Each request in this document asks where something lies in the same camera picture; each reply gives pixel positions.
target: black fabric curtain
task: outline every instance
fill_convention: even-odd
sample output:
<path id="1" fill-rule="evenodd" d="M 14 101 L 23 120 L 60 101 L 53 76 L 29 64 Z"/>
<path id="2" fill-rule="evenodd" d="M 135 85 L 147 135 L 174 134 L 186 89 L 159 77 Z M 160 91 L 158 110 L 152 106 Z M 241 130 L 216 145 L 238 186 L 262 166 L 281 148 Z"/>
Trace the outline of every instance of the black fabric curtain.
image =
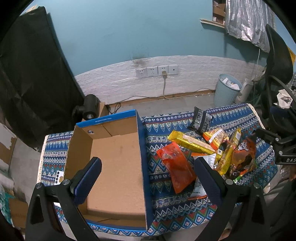
<path id="1" fill-rule="evenodd" d="M 0 106 L 12 131 L 40 147 L 45 135 L 74 129 L 83 98 L 45 8 L 21 15 L 0 43 Z"/>

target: black chair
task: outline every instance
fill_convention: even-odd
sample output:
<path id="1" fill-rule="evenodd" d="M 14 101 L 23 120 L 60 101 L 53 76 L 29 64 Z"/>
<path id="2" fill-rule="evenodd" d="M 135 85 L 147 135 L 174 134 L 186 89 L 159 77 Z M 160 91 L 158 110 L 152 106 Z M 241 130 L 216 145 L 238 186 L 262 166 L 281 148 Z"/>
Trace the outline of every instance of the black chair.
<path id="1" fill-rule="evenodd" d="M 266 60 L 266 82 L 260 97 L 262 117 L 263 119 L 268 118 L 268 127 L 272 132 L 286 137 L 296 133 L 295 126 L 291 123 L 291 119 L 287 118 L 287 115 L 289 115 L 288 110 L 284 110 L 287 115 L 283 115 L 280 110 L 279 112 L 275 111 L 280 107 L 275 106 L 273 103 L 277 102 L 278 90 L 288 89 L 286 84 L 293 76 L 293 63 L 288 47 L 281 36 L 268 24 L 266 24 L 265 29 L 270 51 Z M 287 92 L 293 97 L 292 92 L 288 90 Z"/>

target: electrical outlet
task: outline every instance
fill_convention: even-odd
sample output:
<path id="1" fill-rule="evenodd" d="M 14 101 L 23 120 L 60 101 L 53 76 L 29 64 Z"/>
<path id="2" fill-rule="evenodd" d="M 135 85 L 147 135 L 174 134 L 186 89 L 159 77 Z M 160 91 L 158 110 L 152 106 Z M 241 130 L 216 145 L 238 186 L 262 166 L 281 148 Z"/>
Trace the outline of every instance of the electrical outlet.
<path id="1" fill-rule="evenodd" d="M 145 78 L 147 77 L 147 68 L 136 69 L 136 73 L 138 78 Z"/>
<path id="2" fill-rule="evenodd" d="M 155 67 L 147 67 L 147 76 L 157 76 L 158 75 L 158 69 L 157 66 Z"/>
<path id="3" fill-rule="evenodd" d="M 166 71 L 166 74 L 168 74 L 168 65 L 160 65 L 160 66 L 158 66 L 158 74 L 163 75 L 163 71 Z"/>
<path id="4" fill-rule="evenodd" d="M 177 74 L 179 73 L 179 67 L 177 64 L 172 64 L 168 66 L 168 73 L 169 74 Z"/>

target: cardboard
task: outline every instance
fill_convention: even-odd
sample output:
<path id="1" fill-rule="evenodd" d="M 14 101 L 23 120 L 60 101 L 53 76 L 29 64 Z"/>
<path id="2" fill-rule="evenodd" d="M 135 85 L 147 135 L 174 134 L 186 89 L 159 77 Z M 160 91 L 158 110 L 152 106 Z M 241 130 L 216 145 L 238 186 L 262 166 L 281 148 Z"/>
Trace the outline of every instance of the cardboard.
<path id="1" fill-rule="evenodd" d="M 3 172 L 8 172 L 16 140 L 16 136 L 0 123 L 0 170 Z"/>
<path id="2" fill-rule="evenodd" d="M 146 142 L 136 110 L 77 123 L 64 179 L 71 179 L 93 156 L 101 159 L 102 172 L 79 206 L 83 216 L 105 226 L 150 227 L 154 217 Z"/>
<path id="3" fill-rule="evenodd" d="M 16 198 L 9 198 L 9 208 L 13 225 L 23 229 L 26 228 L 28 204 Z"/>
<path id="4" fill-rule="evenodd" d="M 225 6 L 226 6 L 226 3 L 219 3 L 218 4 L 218 8 L 222 9 L 223 11 L 225 10 Z"/>
<path id="5" fill-rule="evenodd" d="M 215 7 L 215 6 L 213 6 L 213 14 L 214 13 L 217 14 L 217 15 L 220 15 L 222 17 L 225 17 L 226 16 L 226 14 L 224 12 L 224 9 L 221 9 L 221 8 Z"/>

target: black snack package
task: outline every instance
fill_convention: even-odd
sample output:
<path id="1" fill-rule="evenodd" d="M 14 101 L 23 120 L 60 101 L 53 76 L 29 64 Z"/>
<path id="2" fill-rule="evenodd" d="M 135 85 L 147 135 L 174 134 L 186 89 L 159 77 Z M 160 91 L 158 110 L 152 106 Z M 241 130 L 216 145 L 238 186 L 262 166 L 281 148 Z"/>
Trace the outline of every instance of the black snack package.
<path id="1" fill-rule="evenodd" d="M 206 111 L 194 107 L 194 115 L 190 126 L 187 129 L 197 132 L 199 135 L 206 132 L 212 121 L 212 116 Z"/>

